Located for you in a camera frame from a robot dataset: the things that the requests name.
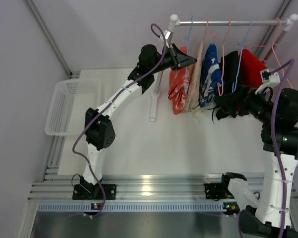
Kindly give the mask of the blue wire hanger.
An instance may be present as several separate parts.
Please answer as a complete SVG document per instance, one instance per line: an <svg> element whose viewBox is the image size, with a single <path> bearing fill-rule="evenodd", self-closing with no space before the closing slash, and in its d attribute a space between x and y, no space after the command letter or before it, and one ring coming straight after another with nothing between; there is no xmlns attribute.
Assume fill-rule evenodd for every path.
<svg viewBox="0 0 298 238"><path fill-rule="evenodd" d="M188 31L188 34L184 36L184 39L186 41L186 48L187 48L187 54L189 53L189 48L190 48L190 37L191 37L191 32L192 32L192 27L193 27L193 19L194 16L191 15L191 22L190 22L190 28ZM188 92L188 86L189 86L189 67L185 68L185 84L184 84L184 92Z"/></svg>

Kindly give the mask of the orange white patterned trousers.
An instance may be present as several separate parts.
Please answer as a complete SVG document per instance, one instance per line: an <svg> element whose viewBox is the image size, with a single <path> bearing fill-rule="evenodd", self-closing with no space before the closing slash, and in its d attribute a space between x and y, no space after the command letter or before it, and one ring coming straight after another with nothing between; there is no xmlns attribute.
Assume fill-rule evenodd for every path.
<svg viewBox="0 0 298 238"><path fill-rule="evenodd" d="M174 115L181 113L187 100L188 73L190 67L180 70L172 70L169 73L168 100L172 102L172 111Z"/></svg>

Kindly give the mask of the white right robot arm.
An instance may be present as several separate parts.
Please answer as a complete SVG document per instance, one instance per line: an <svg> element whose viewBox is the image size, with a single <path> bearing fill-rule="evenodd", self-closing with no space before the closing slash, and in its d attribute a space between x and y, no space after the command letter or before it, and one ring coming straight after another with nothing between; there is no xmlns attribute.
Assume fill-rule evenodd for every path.
<svg viewBox="0 0 298 238"><path fill-rule="evenodd" d="M239 208L238 228L241 235L263 238L297 238L290 219L290 197L298 165L298 90L284 88L265 98L265 91L241 86L236 92L216 98L224 112L233 106L239 115L252 115L262 123L265 161L263 189L259 197L251 192L242 174L222 175L222 192L232 196Z"/></svg>

